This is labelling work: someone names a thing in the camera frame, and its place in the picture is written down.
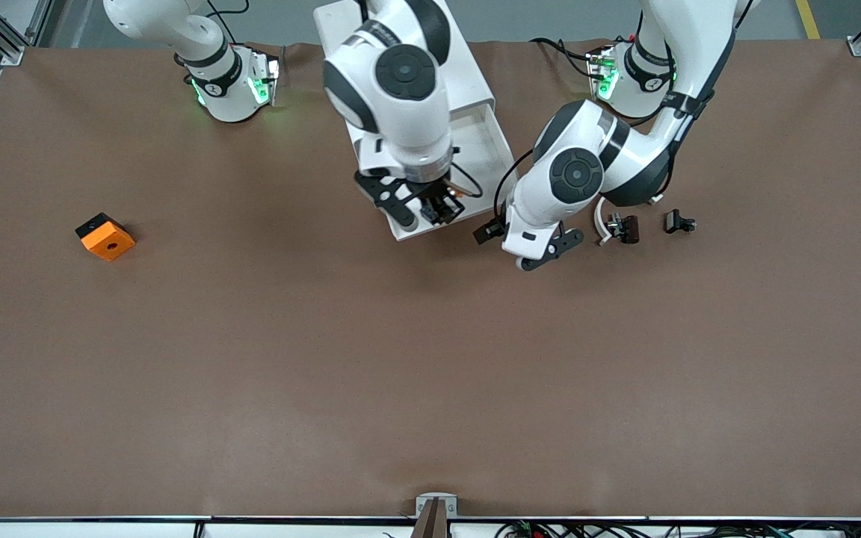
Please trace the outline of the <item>orange and black box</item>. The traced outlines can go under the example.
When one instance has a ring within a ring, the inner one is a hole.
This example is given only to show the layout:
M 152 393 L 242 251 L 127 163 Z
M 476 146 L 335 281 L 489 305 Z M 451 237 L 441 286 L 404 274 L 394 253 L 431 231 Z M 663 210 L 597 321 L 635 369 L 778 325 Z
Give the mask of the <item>orange and black box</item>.
M 75 234 L 88 252 L 107 262 L 119 258 L 136 244 L 134 236 L 106 212 L 76 227 Z

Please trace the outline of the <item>grey metal bracket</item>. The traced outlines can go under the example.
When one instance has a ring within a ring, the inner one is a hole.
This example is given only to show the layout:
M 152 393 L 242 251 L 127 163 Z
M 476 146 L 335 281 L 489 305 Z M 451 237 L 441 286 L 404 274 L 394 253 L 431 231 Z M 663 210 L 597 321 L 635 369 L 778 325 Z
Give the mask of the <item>grey metal bracket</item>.
M 458 517 L 458 497 L 455 494 L 447 492 L 426 492 L 417 496 L 416 517 L 420 517 L 421 511 L 426 507 L 426 505 L 432 504 L 434 501 L 441 501 L 441 504 L 443 505 L 441 511 L 444 512 L 447 519 L 454 519 Z

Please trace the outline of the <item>brown block with metal clip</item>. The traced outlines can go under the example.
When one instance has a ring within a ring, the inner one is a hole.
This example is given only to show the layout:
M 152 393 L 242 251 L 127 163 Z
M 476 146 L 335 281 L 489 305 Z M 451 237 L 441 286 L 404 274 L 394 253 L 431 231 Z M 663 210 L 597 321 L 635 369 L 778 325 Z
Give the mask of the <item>brown block with metal clip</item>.
M 624 244 L 637 244 L 640 241 L 639 221 L 635 215 L 622 217 L 618 212 L 613 212 L 605 227 L 611 238 Z

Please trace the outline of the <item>white drawer cabinet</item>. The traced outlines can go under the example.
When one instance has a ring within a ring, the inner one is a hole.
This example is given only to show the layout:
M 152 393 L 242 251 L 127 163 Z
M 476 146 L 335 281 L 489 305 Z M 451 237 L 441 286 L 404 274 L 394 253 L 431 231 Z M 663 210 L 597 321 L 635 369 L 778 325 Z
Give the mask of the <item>white drawer cabinet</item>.
M 456 113 L 496 100 L 445 0 L 337 0 L 314 10 L 326 95 L 353 140 L 413 163 L 454 144 Z

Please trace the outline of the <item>white curved plastic part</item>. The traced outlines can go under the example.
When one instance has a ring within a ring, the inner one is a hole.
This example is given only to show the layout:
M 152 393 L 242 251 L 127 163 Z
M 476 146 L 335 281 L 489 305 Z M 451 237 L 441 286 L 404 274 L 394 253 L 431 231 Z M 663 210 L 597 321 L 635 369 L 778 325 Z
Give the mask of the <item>white curved plastic part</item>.
M 601 247 L 613 238 L 611 226 L 608 224 L 609 220 L 602 210 L 605 207 L 605 202 L 607 200 L 604 197 L 598 198 L 593 210 L 593 224 L 599 238 L 596 244 Z

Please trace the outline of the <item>brown table cover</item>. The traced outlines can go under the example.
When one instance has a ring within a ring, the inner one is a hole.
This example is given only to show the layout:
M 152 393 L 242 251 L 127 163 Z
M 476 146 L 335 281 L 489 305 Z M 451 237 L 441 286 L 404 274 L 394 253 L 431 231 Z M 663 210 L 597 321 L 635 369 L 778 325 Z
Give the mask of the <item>brown table cover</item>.
M 479 219 L 394 241 L 321 62 L 241 125 L 160 50 L 1 72 L 0 516 L 861 517 L 843 42 L 739 43 L 640 243 L 585 212 L 533 272 Z

